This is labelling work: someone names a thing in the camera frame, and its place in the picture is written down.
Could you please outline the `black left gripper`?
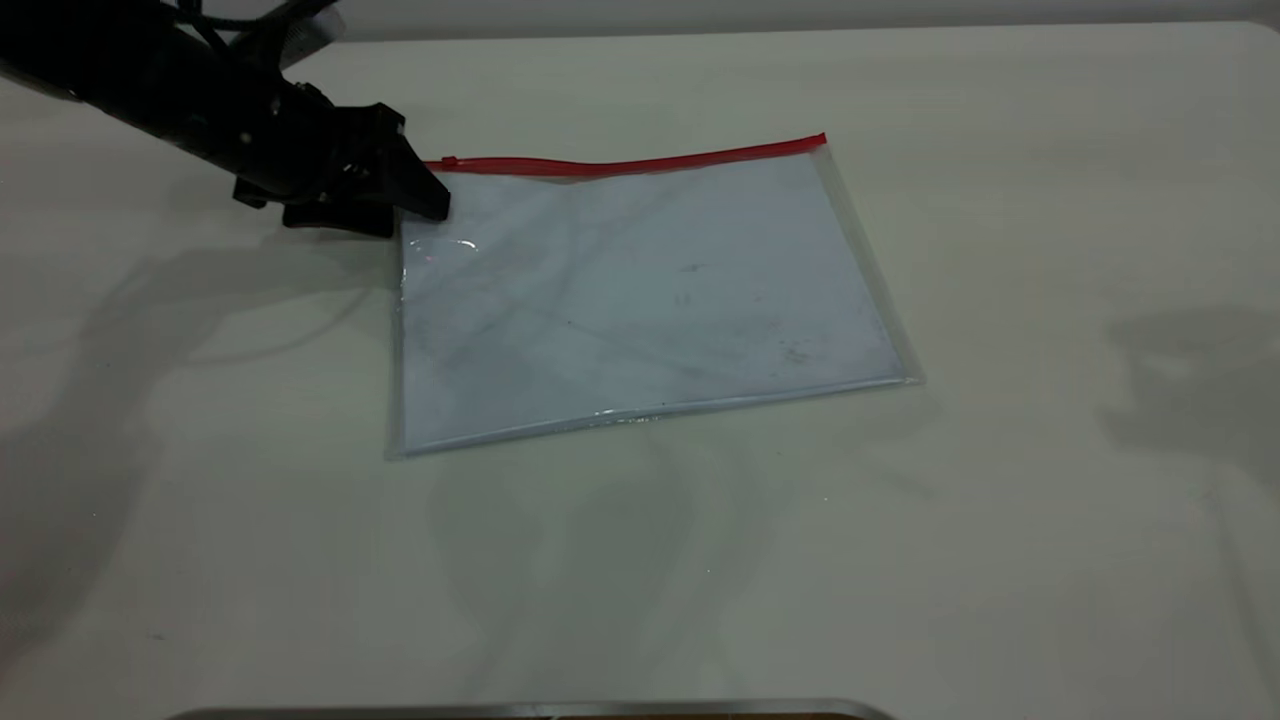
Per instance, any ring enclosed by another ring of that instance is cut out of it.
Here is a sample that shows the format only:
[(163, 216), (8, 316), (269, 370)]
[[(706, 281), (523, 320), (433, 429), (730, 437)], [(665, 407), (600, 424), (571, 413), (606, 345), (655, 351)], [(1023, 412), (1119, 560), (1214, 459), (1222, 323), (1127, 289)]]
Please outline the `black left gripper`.
[[(404, 117), (383, 102), (338, 106), (314, 85), (292, 85), (273, 99), (262, 136), (242, 138), (250, 159), (232, 197), (255, 209), (285, 205), (285, 228), (379, 240), (396, 236), (394, 208), (444, 222), (451, 192), (404, 131)], [(353, 196), (370, 202), (334, 202)]]

